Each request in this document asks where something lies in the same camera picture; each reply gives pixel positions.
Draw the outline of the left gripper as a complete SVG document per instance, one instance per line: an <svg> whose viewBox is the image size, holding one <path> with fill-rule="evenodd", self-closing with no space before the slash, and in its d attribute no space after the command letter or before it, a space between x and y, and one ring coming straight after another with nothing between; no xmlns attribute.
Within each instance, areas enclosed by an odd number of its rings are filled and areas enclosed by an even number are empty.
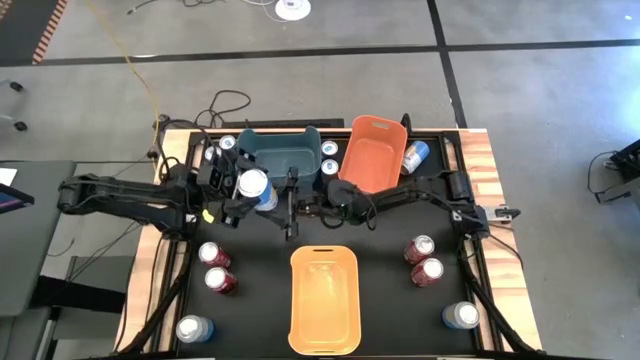
<svg viewBox="0 0 640 360"><path fill-rule="evenodd" d="M239 155L235 167L241 172L260 169L251 155ZM255 202L230 202L216 194L203 192L200 217L208 224L237 226L255 206Z"/></svg>

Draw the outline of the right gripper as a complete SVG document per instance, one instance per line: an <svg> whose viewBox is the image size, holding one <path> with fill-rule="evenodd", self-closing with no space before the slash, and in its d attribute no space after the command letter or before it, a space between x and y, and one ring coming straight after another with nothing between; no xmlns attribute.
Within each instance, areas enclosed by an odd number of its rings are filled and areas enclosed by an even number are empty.
<svg viewBox="0 0 640 360"><path fill-rule="evenodd" d="M334 179L320 192L306 185L297 185L298 168L290 167L286 176L287 226L285 240L293 241L299 235L297 216L319 217L322 221L337 219L341 222L359 223L359 195L354 184Z"/></svg>

